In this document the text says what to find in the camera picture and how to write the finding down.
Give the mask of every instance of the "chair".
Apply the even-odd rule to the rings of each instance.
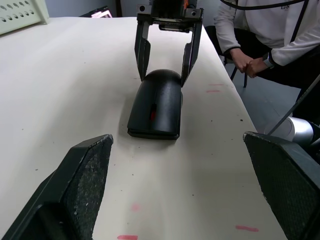
[[[223,65],[227,65],[227,64],[233,64],[234,62],[232,61],[232,60],[230,60],[229,58],[224,58],[224,61],[223,61]],[[236,73],[237,73],[237,67],[235,66],[234,67],[234,69],[233,69],[233,72],[232,72],[232,74],[231,74],[231,76],[230,76],[230,79],[231,79],[231,81],[233,81],[234,80],[234,78],[235,78],[235,75],[236,75]],[[247,84],[248,84],[248,74],[244,74],[244,84],[243,84],[243,87],[244,88],[246,88],[247,87]]]

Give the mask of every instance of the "hand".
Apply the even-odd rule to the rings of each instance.
[[[264,63],[262,57],[253,59],[247,69],[246,69],[246,74],[248,74],[248,76],[250,78],[255,78],[257,76],[257,73],[260,73],[263,70],[266,70],[268,68],[268,66]]]
[[[245,55],[240,48],[231,49],[230,54],[236,68],[239,69],[243,74],[247,70],[249,63],[253,60],[253,58]]]

